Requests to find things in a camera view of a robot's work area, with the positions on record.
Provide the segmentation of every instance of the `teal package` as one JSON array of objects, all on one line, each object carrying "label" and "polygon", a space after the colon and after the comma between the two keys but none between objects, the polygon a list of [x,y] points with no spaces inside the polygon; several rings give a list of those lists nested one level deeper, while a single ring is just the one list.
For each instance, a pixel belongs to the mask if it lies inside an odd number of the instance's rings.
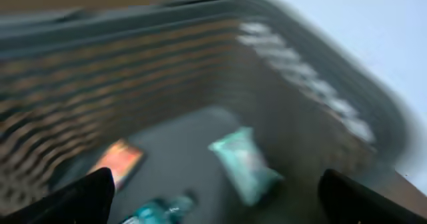
[{"label": "teal package", "polygon": [[268,168],[252,140],[252,129],[241,127],[209,146],[223,163],[228,177],[246,205],[256,204],[283,177]]}]

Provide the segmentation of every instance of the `plastic basket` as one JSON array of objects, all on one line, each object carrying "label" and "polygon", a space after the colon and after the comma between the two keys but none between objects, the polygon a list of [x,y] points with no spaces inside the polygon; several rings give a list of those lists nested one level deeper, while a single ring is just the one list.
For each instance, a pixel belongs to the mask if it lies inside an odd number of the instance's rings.
[{"label": "plastic basket", "polygon": [[[0,26],[0,211],[84,176],[112,142],[148,154],[110,223],[144,201],[194,189],[188,223],[322,216],[326,168],[377,175],[406,142],[395,103],[283,7],[183,0],[82,10]],[[286,191],[250,215],[207,146],[239,126]]]}]

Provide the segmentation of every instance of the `white wall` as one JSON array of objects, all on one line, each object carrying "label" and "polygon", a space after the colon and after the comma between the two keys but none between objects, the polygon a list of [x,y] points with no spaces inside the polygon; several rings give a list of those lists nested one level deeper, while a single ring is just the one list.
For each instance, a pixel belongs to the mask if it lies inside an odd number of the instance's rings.
[{"label": "white wall", "polygon": [[[395,91],[427,133],[427,0],[282,1]],[[427,193],[425,140],[396,169]]]}]

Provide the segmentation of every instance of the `gray basket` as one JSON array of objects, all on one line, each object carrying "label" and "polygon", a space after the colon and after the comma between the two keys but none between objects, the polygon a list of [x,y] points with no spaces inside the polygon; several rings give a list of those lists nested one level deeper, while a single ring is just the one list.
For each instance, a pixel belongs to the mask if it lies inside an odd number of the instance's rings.
[{"label": "gray basket", "polygon": [[[326,168],[379,174],[407,140],[394,102],[266,0],[183,0],[0,25],[0,212],[84,176],[113,141],[148,154],[110,223],[193,189],[188,223],[318,220]],[[207,146],[239,126],[286,191],[246,209]]]}]

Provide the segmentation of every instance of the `black object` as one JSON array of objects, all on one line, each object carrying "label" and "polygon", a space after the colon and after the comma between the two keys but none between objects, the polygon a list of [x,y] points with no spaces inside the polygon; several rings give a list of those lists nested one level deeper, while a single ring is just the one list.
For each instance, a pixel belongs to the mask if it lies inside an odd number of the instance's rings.
[{"label": "black object", "polygon": [[331,224],[427,223],[419,215],[335,170],[325,171],[318,193]]},{"label": "black object", "polygon": [[4,223],[107,223],[114,197],[111,171],[101,168],[2,219]]}]

